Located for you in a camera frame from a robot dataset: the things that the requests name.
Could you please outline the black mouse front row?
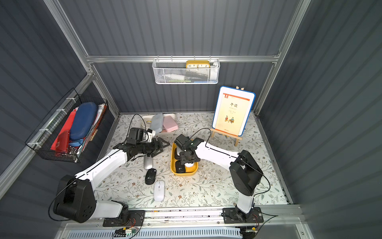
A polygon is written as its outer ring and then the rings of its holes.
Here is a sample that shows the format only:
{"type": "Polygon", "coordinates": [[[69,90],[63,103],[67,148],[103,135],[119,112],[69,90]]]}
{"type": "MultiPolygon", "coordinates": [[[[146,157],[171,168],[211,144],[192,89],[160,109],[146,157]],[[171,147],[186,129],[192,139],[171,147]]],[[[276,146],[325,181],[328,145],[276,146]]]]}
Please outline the black mouse front row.
{"type": "Polygon", "coordinates": [[[180,160],[177,160],[175,162],[175,168],[176,168],[176,173],[178,174],[186,173],[186,167],[181,164],[180,160]]]}

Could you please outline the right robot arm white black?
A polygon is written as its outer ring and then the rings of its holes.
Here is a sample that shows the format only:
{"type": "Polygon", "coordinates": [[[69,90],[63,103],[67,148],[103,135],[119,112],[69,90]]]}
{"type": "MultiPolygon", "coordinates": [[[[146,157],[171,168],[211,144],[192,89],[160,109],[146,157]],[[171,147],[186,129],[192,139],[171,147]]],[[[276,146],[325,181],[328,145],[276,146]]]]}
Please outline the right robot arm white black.
{"type": "Polygon", "coordinates": [[[236,215],[233,218],[246,222],[251,216],[256,187],[264,176],[251,153],[246,150],[228,151],[201,138],[190,139],[183,134],[175,139],[175,145],[180,150],[178,155],[182,165],[206,160],[230,172],[239,195],[235,206],[236,215]]]}

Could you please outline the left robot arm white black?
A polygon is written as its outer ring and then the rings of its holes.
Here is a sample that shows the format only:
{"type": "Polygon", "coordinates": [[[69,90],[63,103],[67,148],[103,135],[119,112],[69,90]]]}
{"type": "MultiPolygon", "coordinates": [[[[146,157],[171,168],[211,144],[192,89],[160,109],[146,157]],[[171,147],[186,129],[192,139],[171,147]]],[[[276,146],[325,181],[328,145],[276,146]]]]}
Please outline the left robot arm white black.
{"type": "Polygon", "coordinates": [[[117,201],[98,201],[96,187],[112,172],[129,161],[141,156],[155,157],[170,143],[161,137],[151,142],[119,143],[103,159],[89,168],[62,177],[57,195],[48,207],[48,213],[61,216],[63,221],[84,223],[93,219],[116,219],[117,223],[128,221],[128,206],[117,201]]]}

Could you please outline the silver white mouse front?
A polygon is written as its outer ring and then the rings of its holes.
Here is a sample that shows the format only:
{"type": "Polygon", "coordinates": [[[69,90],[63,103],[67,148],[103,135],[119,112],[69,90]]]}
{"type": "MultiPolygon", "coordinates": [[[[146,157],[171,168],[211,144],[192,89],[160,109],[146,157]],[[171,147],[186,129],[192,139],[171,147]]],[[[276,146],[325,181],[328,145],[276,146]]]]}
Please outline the silver white mouse front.
{"type": "Polygon", "coordinates": [[[180,157],[180,152],[181,152],[181,150],[177,147],[175,149],[175,157],[180,157]]]}

